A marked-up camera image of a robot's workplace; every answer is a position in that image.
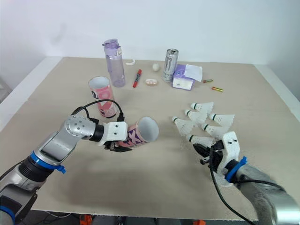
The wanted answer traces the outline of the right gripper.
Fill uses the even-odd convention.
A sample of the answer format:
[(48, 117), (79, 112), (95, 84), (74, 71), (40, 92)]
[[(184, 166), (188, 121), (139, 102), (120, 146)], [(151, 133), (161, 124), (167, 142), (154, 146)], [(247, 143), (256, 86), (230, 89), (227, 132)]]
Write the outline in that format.
[(211, 169), (217, 169), (223, 159), (224, 144), (222, 140), (217, 141), (211, 148), (200, 143), (193, 144), (195, 151), (202, 156), (200, 163), (202, 165), (210, 164)]

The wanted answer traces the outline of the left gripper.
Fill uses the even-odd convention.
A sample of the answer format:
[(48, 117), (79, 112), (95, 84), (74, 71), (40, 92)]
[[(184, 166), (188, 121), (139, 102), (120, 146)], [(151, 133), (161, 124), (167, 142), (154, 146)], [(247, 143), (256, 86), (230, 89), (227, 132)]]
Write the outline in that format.
[(105, 142), (104, 148), (105, 148), (105, 150), (112, 150), (114, 152), (127, 152), (127, 151), (132, 150), (129, 147), (117, 146), (116, 142), (114, 142), (114, 141)]

